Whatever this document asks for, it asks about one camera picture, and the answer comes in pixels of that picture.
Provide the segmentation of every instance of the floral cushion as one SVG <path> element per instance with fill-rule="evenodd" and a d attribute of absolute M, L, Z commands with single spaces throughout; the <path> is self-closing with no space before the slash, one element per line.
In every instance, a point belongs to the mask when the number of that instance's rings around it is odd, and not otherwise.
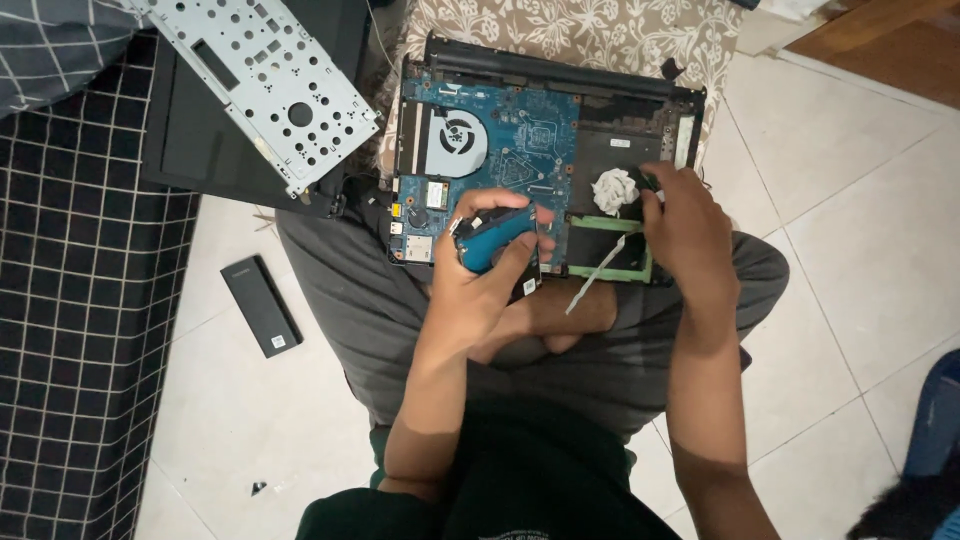
<path fill-rule="evenodd" d="M 727 64 L 743 20 L 728 0 L 410 0 L 396 66 L 404 55 L 423 57 L 426 36 L 594 69 L 661 77 L 674 58 L 684 73 L 677 83 L 707 89 L 702 158 Z M 388 84 L 396 88 L 396 73 Z M 393 170 L 396 102 L 379 149 L 380 169 Z"/>

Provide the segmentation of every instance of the wooden door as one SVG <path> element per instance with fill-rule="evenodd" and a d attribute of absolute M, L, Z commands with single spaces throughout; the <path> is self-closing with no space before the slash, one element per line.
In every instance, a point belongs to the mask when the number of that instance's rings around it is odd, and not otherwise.
<path fill-rule="evenodd" d="M 960 109 L 960 0 L 831 4 L 788 51 Z"/>

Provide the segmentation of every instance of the hand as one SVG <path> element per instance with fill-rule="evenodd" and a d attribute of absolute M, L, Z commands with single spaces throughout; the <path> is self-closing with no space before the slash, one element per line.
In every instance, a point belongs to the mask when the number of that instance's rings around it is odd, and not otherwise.
<path fill-rule="evenodd" d="M 473 189 L 460 198 L 450 222 L 471 217 L 481 209 L 522 209 L 529 204 L 529 199 L 506 188 Z M 550 210 L 537 207 L 538 223 L 550 223 L 553 217 Z M 549 259 L 546 252 L 553 249 L 553 240 L 544 237 L 539 244 L 541 258 Z M 444 354 L 454 355 L 487 337 L 537 246 L 536 234 L 521 234 L 507 246 L 493 269 L 477 276 L 460 263 L 450 234 L 441 234 L 434 244 L 433 286 L 421 341 L 427 335 L 431 344 L 443 348 Z"/>
<path fill-rule="evenodd" d="M 646 163 L 663 190 L 664 204 L 649 190 L 643 199 L 643 232 L 654 260 L 669 272 L 684 299 L 730 302 L 740 285 L 733 270 L 732 225 L 720 205 L 692 169 L 678 171 L 673 163 Z"/>

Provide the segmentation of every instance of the perforated metal bracket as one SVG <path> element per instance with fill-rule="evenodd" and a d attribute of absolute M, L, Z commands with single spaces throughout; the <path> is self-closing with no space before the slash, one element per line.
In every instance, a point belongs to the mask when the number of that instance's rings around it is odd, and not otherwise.
<path fill-rule="evenodd" d="M 291 198 L 376 133 L 379 112 L 280 0 L 127 2 L 213 90 Z"/>

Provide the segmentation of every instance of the black t-shirt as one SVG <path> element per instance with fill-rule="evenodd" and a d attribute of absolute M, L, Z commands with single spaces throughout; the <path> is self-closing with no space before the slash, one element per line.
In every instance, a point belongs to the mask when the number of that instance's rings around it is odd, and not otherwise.
<path fill-rule="evenodd" d="M 297 540 L 565 540 L 679 537 L 630 493 L 623 445 L 586 418 L 543 401 L 467 403 L 460 443 L 436 504 L 386 493 L 389 430 L 371 432 L 369 488 L 307 506 Z"/>

